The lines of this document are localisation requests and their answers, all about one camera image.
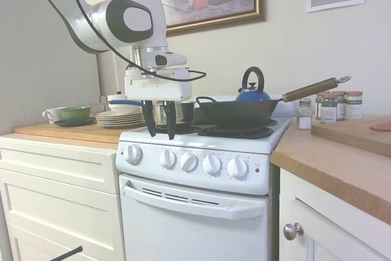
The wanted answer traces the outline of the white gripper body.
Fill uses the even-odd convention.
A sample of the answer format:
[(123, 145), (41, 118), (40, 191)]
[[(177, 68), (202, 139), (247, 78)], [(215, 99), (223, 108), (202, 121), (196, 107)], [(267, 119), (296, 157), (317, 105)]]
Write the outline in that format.
[(125, 94), (129, 100), (185, 101), (192, 96), (191, 82), (142, 76), (140, 70), (125, 71)]

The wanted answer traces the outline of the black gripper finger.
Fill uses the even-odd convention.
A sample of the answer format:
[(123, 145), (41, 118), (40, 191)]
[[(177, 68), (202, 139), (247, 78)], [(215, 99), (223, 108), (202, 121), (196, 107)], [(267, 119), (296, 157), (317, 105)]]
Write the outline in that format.
[(175, 137), (175, 102), (163, 101), (163, 109), (166, 115), (166, 130), (169, 139)]
[(142, 113), (147, 126), (148, 132), (151, 137), (156, 136), (156, 124), (153, 116), (153, 102), (152, 101), (141, 101)]

